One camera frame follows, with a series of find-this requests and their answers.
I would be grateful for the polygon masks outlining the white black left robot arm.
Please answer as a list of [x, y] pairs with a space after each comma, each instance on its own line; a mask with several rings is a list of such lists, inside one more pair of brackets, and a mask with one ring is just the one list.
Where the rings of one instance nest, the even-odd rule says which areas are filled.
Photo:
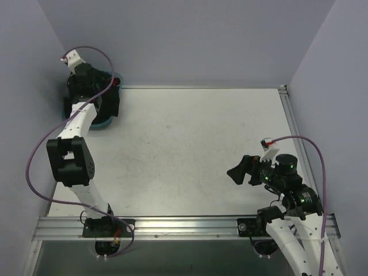
[[96, 229], [102, 236], [116, 231], [110, 205], [102, 198], [93, 178], [95, 163], [85, 137], [98, 116], [102, 98], [89, 101], [97, 93], [103, 79], [88, 63], [74, 68], [68, 80], [71, 90], [70, 121], [55, 139], [47, 141], [47, 152], [53, 177], [69, 188], [86, 211], [84, 225]]

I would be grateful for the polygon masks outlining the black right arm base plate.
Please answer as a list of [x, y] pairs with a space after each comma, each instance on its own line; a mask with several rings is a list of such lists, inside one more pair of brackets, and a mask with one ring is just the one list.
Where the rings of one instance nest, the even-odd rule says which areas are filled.
[[266, 232], [266, 223], [257, 218], [238, 218], [237, 231], [240, 237], [270, 237]]

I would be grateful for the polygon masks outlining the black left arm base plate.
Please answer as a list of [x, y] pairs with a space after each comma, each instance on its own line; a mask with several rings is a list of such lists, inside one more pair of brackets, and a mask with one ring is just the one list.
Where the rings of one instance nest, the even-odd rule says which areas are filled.
[[111, 217], [98, 219], [87, 218], [84, 222], [83, 237], [132, 237], [132, 229], [135, 228], [134, 219], [125, 219], [125, 222]]

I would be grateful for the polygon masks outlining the black long sleeve shirt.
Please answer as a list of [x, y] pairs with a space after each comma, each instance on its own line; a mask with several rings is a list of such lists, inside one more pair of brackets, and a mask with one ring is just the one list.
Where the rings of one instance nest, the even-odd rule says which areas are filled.
[[68, 96], [64, 97], [63, 118], [71, 115], [72, 104], [80, 99], [89, 99], [100, 93], [103, 89], [109, 89], [93, 101], [98, 105], [99, 111], [93, 120], [92, 126], [106, 124], [113, 117], [118, 116], [120, 105], [121, 78], [110, 72], [100, 71], [93, 67], [77, 74], [71, 74], [67, 79]]

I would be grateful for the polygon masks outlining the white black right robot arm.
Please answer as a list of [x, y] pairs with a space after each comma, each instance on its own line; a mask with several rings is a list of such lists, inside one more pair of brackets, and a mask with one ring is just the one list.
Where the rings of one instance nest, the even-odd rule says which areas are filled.
[[281, 201], [259, 209], [250, 235], [269, 235], [283, 253], [295, 275], [343, 275], [325, 227], [327, 218], [317, 193], [303, 183], [297, 172], [298, 159], [280, 154], [276, 163], [261, 156], [243, 156], [227, 171], [237, 185], [246, 175], [251, 186], [264, 185]]

